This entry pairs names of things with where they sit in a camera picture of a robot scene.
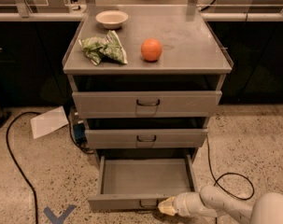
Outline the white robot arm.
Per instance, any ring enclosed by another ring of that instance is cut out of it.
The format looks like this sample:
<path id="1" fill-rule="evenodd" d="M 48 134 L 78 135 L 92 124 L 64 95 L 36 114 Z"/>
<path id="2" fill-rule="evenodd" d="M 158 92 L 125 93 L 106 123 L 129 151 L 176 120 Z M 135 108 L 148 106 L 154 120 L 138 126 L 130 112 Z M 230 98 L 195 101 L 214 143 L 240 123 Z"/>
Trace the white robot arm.
<path id="1" fill-rule="evenodd" d="M 184 192 L 158 204 L 161 213 L 181 217 L 218 217 L 226 214 L 239 224 L 283 224 L 283 195 L 263 194 L 252 206 L 237 201 L 214 186 Z"/>

